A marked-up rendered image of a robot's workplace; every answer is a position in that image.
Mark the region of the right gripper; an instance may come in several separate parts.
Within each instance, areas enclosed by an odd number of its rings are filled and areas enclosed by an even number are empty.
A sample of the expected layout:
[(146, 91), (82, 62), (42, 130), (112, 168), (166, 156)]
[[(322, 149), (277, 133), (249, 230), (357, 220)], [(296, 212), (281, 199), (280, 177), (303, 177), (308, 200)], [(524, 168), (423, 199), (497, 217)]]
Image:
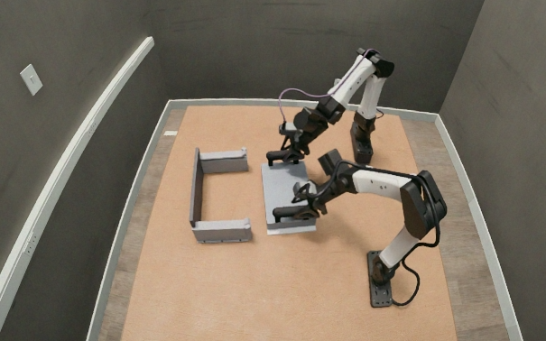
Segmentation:
[[(286, 131), (294, 131), (296, 133), (295, 135), (285, 135), (283, 143), (282, 143), (281, 151), (288, 150), (288, 149), (289, 150), (286, 152), (282, 161), (288, 162), (288, 161), (304, 160), (305, 155), (308, 156), (310, 154), (309, 144), (312, 143), (318, 137), (315, 137), (313, 134), (310, 135), (310, 133), (308, 132), (295, 128), (293, 123), (287, 123), (285, 129)], [(288, 139), (290, 139), (290, 144), (284, 147)], [(304, 154), (301, 151), (303, 151)], [(295, 154), (297, 156), (287, 159), (291, 154)]]

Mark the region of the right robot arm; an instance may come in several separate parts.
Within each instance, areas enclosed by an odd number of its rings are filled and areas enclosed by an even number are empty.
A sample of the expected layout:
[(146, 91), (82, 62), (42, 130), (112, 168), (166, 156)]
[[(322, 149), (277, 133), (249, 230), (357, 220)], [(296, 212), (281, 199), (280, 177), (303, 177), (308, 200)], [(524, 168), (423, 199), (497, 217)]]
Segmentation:
[(335, 87), (325, 94), (329, 95), (334, 91), (331, 96), (323, 97), (315, 109), (305, 106), (293, 117), (295, 128), (312, 132), (311, 134), (319, 137), (329, 129), (328, 123), (335, 125), (341, 119), (350, 98), (366, 80), (363, 99), (355, 111), (352, 127), (357, 155), (373, 156), (370, 132), (375, 131), (377, 102), (385, 80), (393, 73), (394, 64), (373, 51), (369, 51), (363, 57), (367, 51), (368, 49), (365, 48), (359, 48), (356, 51), (359, 56), (353, 67)]

